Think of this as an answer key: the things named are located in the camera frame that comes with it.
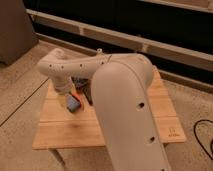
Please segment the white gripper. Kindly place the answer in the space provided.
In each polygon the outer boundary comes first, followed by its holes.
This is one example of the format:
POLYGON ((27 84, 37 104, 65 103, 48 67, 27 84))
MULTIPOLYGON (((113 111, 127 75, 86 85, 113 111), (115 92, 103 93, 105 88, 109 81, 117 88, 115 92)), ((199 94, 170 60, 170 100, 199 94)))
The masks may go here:
MULTIPOLYGON (((70 79, 54 78, 53 79, 53 86, 54 86, 55 91, 59 95, 65 95, 65 94, 68 94, 71 91, 72 81, 70 79)), ((93 105, 90 88, 85 87, 83 89, 83 93, 84 93, 88 103, 90 105, 93 105)))

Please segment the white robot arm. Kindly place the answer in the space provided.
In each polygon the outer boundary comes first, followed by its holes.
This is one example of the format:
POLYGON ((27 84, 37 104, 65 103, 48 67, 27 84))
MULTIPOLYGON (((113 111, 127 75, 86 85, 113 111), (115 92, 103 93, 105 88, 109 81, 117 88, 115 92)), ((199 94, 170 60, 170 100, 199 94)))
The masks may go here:
POLYGON ((68 59, 63 50, 54 49, 37 67, 60 94, 70 91, 73 77, 91 81, 95 113, 115 171, 171 171, 147 93, 153 66, 146 56, 68 59))

